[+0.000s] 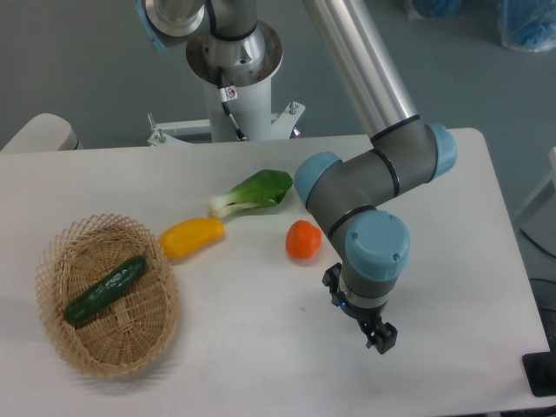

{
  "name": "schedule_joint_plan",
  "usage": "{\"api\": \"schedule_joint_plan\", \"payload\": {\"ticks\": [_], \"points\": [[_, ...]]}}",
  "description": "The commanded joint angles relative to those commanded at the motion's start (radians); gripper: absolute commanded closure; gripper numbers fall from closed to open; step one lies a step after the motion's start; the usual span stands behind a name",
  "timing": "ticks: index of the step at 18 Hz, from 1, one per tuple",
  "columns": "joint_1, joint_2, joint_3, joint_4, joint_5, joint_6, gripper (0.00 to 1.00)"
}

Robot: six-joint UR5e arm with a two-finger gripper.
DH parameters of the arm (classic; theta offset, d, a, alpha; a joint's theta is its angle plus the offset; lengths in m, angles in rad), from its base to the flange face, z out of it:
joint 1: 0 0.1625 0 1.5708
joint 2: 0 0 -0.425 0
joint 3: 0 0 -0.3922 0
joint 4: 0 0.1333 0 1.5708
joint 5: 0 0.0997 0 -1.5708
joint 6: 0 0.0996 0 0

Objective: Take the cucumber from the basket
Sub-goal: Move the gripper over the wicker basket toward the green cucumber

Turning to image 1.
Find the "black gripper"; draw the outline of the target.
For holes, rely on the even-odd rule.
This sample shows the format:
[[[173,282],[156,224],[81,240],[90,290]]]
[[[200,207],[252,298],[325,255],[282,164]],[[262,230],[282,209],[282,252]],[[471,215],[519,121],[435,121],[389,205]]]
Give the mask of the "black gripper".
[[[325,271],[322,284],[328,289],[331,303],[358,321],[361,332],[367,337],[367,348],[376,347],[380,354],[384,354],[395,345],[396,327],[389,322],[383,323],[381,318],[390,291],[372,298],[357,295],[344,282],[340,263]]]

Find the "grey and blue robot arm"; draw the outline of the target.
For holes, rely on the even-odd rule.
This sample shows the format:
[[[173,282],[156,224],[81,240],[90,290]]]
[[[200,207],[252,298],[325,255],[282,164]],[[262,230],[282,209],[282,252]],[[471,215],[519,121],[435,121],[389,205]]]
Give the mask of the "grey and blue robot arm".
[[[410,238],[381,204],[445,174],[457,147],[445,127],[421,120],[362,1],[305,6],[372,147],[348,161],[330,152],[311,156],[296,170],[294,186],[341,258],[322,279],[332,303],[385,353],[397,331],[381,314],[407,264]],[[273,118],[270,109],[281,41],[258,18],[255,2],[137,1],[135,9],[155,49],[186,45],[188,65],[204,85],[214,142],[289,134],[285,117]]]

